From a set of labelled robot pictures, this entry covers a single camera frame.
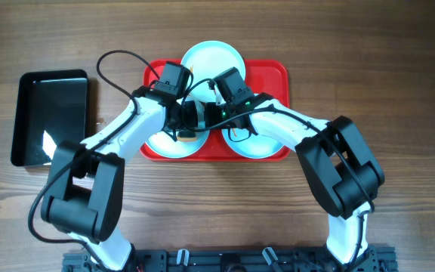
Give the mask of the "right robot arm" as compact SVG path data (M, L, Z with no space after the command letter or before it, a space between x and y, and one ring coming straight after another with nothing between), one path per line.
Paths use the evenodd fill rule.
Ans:
M204 119L209 130L242 128L294 150L314 198L329 215L326 248L342 267L358 265L384 172L351 119L305 116L268 94L237 106L207 103Z

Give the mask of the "orange and green sponge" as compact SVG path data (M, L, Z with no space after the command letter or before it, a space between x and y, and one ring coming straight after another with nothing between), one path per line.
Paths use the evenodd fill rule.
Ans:
M197 133L194 131L179 131L177 133L177 139L182 142L193 142L198 139Z

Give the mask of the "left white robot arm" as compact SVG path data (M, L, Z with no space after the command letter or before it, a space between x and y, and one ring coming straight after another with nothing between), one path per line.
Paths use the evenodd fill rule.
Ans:
M203 112L203 105L180 93L140 87L106 128L56 148L47 184L32 205L41 209L43 221L68 234L67 243L83 246L100 269L134 269L134 246L117 227L125 165L162 130L198 127Z

